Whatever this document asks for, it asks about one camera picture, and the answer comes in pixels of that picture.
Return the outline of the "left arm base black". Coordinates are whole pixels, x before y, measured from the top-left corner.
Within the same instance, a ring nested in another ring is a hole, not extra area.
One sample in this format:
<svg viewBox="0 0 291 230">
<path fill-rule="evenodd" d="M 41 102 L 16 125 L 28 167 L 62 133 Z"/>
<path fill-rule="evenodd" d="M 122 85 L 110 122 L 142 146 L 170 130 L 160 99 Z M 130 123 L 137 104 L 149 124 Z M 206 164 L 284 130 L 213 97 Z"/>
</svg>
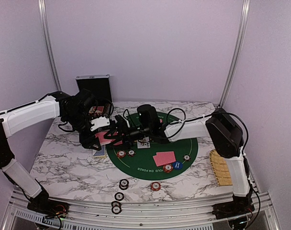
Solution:
<svg viewBox="0 0 291 230">
<path fill-rule="evenodd" d="M 48 192 L 42 187 L 41 192 L 35 197 L 29 197 L 27 208 L 31 211 L 48 215 L 49 217 L 65 217 L 69 208 L 66 202 L 51 200 Z"/>
</svg>

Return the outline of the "blue small blind button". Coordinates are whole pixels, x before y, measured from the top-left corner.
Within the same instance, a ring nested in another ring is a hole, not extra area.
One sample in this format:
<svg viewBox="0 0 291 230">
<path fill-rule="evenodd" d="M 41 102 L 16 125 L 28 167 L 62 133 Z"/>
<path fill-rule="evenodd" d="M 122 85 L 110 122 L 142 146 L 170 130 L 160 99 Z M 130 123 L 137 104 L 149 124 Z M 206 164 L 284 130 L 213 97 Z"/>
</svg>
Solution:
<svg viewBox="0 0 291 230">
<path fill-rule="evenodd" d="M 174 170 L 181 170 L 183 168 L 183 163 L 180 161 L 176 161 L 172 163 L 172 167 Z"/>
</svg>

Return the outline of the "small orange chip pile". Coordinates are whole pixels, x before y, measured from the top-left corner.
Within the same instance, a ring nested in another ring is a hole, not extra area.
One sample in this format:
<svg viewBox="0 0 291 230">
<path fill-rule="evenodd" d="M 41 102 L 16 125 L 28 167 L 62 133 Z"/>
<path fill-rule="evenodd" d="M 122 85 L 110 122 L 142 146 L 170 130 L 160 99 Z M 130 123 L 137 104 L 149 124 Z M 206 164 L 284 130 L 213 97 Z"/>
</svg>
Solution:
<svg viewBox="0 0 291 230">
<path fill-rule="evenodd" d="M 166 164 L 166 165 L 163 166 L 163 171 L 165 173 L 170 173 L 172 170 L 173 170 L 172 164 Z"/>
<path fill-rule="evenodd" d="M 120 150 L 116 153 L 118 158 L 123 158 L 126 156 L 126 152 L 124 150 Z"/>
</svg>

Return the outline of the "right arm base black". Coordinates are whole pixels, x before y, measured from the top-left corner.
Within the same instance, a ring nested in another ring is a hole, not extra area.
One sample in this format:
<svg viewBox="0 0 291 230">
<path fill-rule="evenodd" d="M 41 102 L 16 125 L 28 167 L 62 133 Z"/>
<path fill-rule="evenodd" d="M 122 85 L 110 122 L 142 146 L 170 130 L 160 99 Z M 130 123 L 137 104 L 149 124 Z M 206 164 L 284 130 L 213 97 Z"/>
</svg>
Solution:
<svg viewBox="0 0 291 230">
<path fill-rule="evenodd" d="M 216 219 L 224 219 L 254 211 L 252 193 L 253 191 L 250 190 L 245 197 L 233 195 L 232 201 L 213 205 L 212 214 L 215 215 Z"/>
</svg>

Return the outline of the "dark chips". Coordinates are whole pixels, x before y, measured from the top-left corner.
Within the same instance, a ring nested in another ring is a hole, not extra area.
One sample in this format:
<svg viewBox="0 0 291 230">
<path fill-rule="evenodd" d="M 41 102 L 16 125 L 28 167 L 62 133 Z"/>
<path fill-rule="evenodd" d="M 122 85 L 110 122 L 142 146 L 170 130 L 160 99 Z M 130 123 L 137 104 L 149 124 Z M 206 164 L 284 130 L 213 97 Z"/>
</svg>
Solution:
<svg viewBox="0 0 291 230">
<path fill-rule="evenodd" d="M 136 152 L 134 150 L 129 150 L 128 151 L 128 156 L 133 157 L 136 154 Z"/>
</svg>

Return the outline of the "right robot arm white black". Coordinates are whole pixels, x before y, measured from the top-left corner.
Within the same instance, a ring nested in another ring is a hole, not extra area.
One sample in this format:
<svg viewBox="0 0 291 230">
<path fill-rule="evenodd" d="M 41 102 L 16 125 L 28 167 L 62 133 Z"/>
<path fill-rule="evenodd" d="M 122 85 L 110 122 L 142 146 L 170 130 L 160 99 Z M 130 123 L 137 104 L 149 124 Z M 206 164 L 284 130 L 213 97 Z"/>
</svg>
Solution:
<svg viewBox="0 0 291 230">
<path fill-rule="evenodd" d="M 210 137 L 217 153 L 226 160 L 236 198 L 230 203 L 229 210 L 239 215 L 248 207 L 245 198 L 250 192 L 249 166 L 245 159 L 243 130 L 235 121 L 237 116 L 217 108 L 209 115 L 179 121 L 160 122 L 156 108 L 143 104 L 137 108 L 140 124 L 117 115 L 104 135 L 114 144 L 121 142 L 129 147 L 134 141 L 149 137 L 161 144 L 184 139 Z"/>
</svg>

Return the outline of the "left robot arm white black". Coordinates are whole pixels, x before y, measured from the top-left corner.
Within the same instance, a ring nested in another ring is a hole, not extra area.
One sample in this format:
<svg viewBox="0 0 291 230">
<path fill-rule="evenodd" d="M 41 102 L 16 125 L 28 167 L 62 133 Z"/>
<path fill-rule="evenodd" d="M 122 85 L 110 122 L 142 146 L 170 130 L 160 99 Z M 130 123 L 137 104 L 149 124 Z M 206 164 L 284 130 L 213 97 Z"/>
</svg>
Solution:
<svg viewBox="0 0 291 230">
<path fill-rule="evenodd" d="M 0 112 L 0 170 L 9 176 L 27 195 L 34 198 L 34 205 L 42 213 L 49 213 L 53 203 L 29 172 L 18 162 L 12 152 L 9 139 L 16 134 L 55 118 L 68 123 L 72 132 L 78 132 L 79 142 L 85 149 L 100 149 L 98 138 L 92 131 L 89 110 L 97 104 L 96 97 L 87 90 L 70 96 L 57 91 L 39 100 Z"/>
</svg>

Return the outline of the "orange red chip stack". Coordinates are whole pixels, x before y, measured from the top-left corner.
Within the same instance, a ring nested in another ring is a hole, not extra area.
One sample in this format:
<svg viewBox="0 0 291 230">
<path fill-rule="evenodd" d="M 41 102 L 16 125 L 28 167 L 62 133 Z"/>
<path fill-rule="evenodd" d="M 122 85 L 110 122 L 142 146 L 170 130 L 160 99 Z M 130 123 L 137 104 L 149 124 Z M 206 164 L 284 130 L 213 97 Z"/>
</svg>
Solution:
<svg viewBox="0 0 291 230">
<path fill-rule="evenodd" d="M 159 182 L 152 182 L 151 190 L 152 191 L 159 191 L 161 189 L 161 184 Z"/>
</svg>

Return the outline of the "dark brown chip stack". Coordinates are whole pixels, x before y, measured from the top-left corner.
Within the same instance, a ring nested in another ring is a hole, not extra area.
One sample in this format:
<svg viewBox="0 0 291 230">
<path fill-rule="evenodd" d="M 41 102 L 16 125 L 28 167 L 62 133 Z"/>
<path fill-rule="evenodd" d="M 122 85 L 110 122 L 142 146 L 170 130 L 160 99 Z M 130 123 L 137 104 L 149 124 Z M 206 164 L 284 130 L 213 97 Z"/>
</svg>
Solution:
<svg viewBox="0 0 291 230">
<path fill-rule="evenodd" d="M 129 187 L 129 181 L 127 179 L 121 179 L 119 182 L 119 188 L 121 190 L 126 190 Z"/>
</svg>

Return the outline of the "dealt red-backed cards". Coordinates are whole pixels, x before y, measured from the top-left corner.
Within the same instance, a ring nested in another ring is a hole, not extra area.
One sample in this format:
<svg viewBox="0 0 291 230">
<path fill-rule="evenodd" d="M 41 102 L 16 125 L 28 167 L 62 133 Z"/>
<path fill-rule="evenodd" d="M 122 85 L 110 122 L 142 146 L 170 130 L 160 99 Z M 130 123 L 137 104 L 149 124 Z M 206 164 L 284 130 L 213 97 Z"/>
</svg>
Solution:
<svg viewBox="0 0 291 230">
<path fill-rule="evenodd" d="M 119 141 L 113 141 L 110 143 L 111 146 L 118 146 L 118 145 L 122 145 L 123 144 L 123 141 L 122 140 L 119 140 Z"/>
</svg>

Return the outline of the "red-backed playing card deck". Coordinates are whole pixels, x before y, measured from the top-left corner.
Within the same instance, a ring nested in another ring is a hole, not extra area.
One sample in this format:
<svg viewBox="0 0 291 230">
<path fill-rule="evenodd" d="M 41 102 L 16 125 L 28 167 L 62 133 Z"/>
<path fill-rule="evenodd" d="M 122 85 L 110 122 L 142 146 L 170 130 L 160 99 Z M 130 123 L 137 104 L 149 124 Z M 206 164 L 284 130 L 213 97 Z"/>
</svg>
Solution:
<svg viewBox="0 0 291 230">
<path fill-rule="evenodd" d="M 104 135 L 106 133 L 107 133 L 107 131 L 105 131 L 105 132 L 102 131 L 102 132 L 98 132 L 98 133 L 95 134 L 95 137 L 97 137 L 99 139 L 99 142 L 100 142 L 101 145 L 107 145 L 107 144 L 110 144 L 113 141 L 113 139 L 106 139 L 104 137 Z"/>
</svg>

